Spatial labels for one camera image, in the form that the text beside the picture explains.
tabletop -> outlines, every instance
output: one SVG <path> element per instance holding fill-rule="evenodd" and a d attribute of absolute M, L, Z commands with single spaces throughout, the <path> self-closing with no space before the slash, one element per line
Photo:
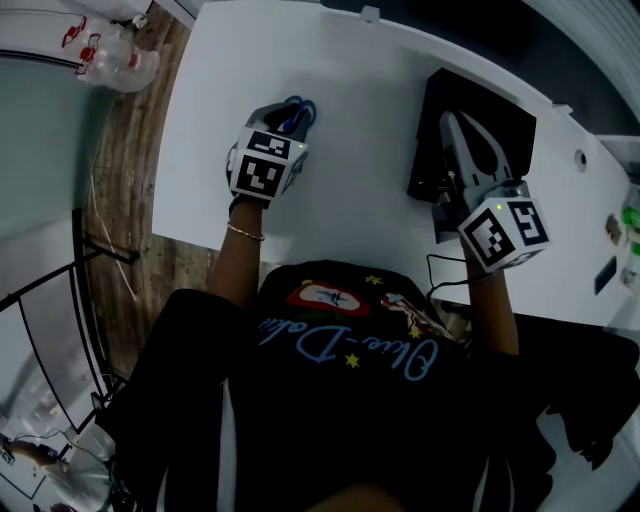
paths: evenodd
<path fill-rule="evenodd" d="M 527 182 L 553 245 L 507 271 L 515 312 L 606 325 L 630 296 L 619 273 L 628 246 L 604 230 L 619 216 L 629 180 L 611 154 L 551 101 L 514 75 L 435 36 L 305 2 L 206 4 L 189 39 L 165 121 L 153 232 L 219 249 L 231 194 L 226 155 L 253 110 L 291 95 L 318 107 L 309 158 L 265 213 L 261 258 L 333 259 L 385 268 L 429 289 L 426 255 L 462 257 L 437 245 L 431 206 L 406 194 L 427 78 L 441 67 L 470 78 L 536 116 Z M 587 157 L 580 173 L 578 149 Z M 618 274 L 594 294 L 613 255 Z M 434 262 L 433 279 L 466 277 Z M 436 297 L 468 303 L 465 286 Z"/>

white cube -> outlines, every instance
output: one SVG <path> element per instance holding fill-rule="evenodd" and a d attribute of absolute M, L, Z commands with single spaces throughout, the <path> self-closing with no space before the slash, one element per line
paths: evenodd
<path fill-rule="evenodd" d="M 486 199 L 458 228 L 485 272 L 515 267 L 551 245 L 538 201 Z"/>
<path fill-rule="evenodd" d="M 231 161 L 229 188 L 270 201 L 293 184 L 306 156 L 302 142 L 244 127 Z"/>

wire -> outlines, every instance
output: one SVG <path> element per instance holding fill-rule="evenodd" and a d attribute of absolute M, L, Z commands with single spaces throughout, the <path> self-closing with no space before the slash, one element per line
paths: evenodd
<path fill-rule="evenodd" d="M 429 282 L 431 283 L 431 289 L 427 292 L 427 295 L 425 296 L 425 298 L 429 302 L 431 302 L 431 296 L 433 295 L 433 293 L 438 288 L 442 288 L 444 286 L 458 286 L 458 285 L 462 285 L 462 284 L 479 283 L 480 281 L 484 281 L 485 279 L 488 279 L 491 276 L 493 276 L 493 273 L 491 273 L 491 274 L 486 274 L 486 275 L 483 275 L 483 276 L 475 277 L 475 278 L 472 278 L 472 279 L 464 279 L 462 281 L 446 281 L 444 283 L 440 283 L 438 286 L 434 286 L 433 285 L 433 279 L 431 278 L 431 262 L 429 261 L 429 258 L 438 258 L 438 259 L 447 260 L 447 261 L 459 261 L 461 263 L 475 263 L 476 265 L 478 264 L 475 261 L 465 260 L 465 259 L 462 259 L 462 258 L 450 258 L 448 256 L 439 256 L 438 254 L 427 254 L 427 267 L 429 268 Z"/>
<path fill-rule="evenodd" d="M 77 443 L 74 443 L 71 439 L 69 439 L 69 436 L 63 432 L 62 430 L 60 430 L 59 428 L 54 428 L 52 430 L 50 430 L 49 432 L 47 432 L 45 435 L 43 436 L 34 436 L 31 434 L 18 434 L 13 441 L 11 441 L 12 443 L 19 441 L 20 439 L 25 439 L 25 438 L 30 438 L 30 439 L 43 439 L 43 440 L 47 440 L 47 439 L 51 439 L 52 437 L 57 436 L 58 434 L 62 434 L 64 436 L 64 438 L 67 440 L 67 442 L 73 446 L 74 448 L 77 448 L 78 450 L 81 450 L 83 452 L 88 453 L 89 455 L 91 455 L 94 459 L 96 459 L 100 464 L 102 464 L 105 468 L 107 468 L 107 471 L 109 471 L 109 466 L 107 466 L 107 463 L 103 460 L 101 460 L 97 455 L 95 455 L 94 453 L 91 453 L 89 450 L 87 450 L 86 448 L 83 448 L 82 446 L 78 446 Z"/>
<path fill-rule="evenodd" d="M 111 242 L 111 237 L 109 236 L 109 230 L 107 229 L 107 225 L 102 220 L 102 217 L 100 217 L 100 213 L 98 213 L 98 203 L 96 202 L 96 187 L 93 183 L 93 173 L 91 173 L 91 195 L 93 196 L 93 211 L 95 212 L 96 217 L 100 221 L 100 224 L 102 224 L 102 229 L 104 231 L 105 236 L 107 237 L 107 241 L 109 242 L 109 247 L 111 247 L 111 252 L 115 253 L 116 250 L 113 248 L 113 243 Z M 131 289 L 131 285 L 129 284 L 129 280 L 127 279 L 127 276 L 124 275 L 124 270 L 122 270 L 122 264 L 120 263 L 119 260 L 116 260 L 116 264 L 118 265 L 118 269 L 120 270 L 120 275 L 122 276 L 122 279 L 124 279 L 124 284 L 127 285 L 127 289 L 129 290 L 129 293 L 133 298 L 133 302 L 138 302 L 138 297 L 136 297 L 136 294 L 133 293 L 133 290 Z"/>

floor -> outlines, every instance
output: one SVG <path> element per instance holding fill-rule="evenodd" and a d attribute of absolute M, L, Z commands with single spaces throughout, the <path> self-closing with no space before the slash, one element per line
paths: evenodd
<path fill-rule="evenodd" d="M 134 42 L 143 50 L 160 53 L 158 76 L 145 90 L 118 97 L 93 171 L 95 201 L 90 194 L 84 213 L 85 235 L 94 242 L 109 246 L 102 219 L 116 251 L 141 255 L 134 265 L 122 265 L 135 299 L 113 259 L 96 258 L 87 264 L 105 357 L 124 377 L 131 374 L 171 292 L 179 288 L 206 290 L 217 256 L 217 251 L 151 233 L 164 119 L 190 31 L 155 3 L 149 20 Z M 263 264 L 263 279 L 270 268 Z M 468 339 L 469 323 L 462 316 L 447 315 L 445 323 L 457 339 Z"/>

blue scissors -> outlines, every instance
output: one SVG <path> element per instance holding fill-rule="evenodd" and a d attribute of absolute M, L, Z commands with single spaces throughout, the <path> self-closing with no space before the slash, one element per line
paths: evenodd
<path fill-rule="evenodd" d="M 300 96 L 289 96 L 285 103 L 297 103 L 299 105 L 298 111 L 287 119 L 284 123 L 282 123 L 282 128 L 285 132 L 289 131 L 293 126 L 295 126 L 296 122 L 302 115 L 302 113 L 307 110 L 311 115 L 311 121 L 309 122 L 309 126 L 313 125 L 316 120 L 316 115 L 318 113 L 316 109 L 316 104 L 311 100 L 303 100 Z"/>

